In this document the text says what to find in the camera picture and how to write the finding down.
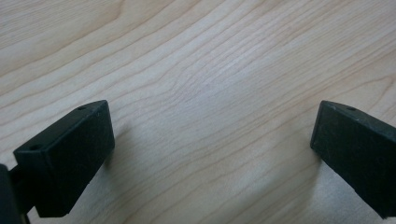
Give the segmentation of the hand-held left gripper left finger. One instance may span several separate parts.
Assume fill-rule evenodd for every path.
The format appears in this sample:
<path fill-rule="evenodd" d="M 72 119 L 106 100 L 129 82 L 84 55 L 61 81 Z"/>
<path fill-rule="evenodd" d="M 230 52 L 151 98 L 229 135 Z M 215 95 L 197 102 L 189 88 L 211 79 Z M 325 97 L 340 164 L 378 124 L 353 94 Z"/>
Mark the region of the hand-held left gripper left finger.
<path fill-rule="evenodd" d="M 106 100 L 72 110 L 14 151 L 19 207 L 67 215 L 114 147 Z"/>

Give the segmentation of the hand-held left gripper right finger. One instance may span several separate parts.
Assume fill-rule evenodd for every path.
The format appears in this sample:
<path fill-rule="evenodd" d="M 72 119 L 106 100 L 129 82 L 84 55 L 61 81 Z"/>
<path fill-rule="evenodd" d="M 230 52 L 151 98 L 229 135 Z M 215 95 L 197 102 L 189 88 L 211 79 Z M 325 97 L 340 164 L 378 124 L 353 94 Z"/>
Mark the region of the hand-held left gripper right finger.
<path fill-rule="evenodd" d="M 396 128 L 360 111 L 323 101 L 311 148 L 382 218 L 396 217 Z"/>

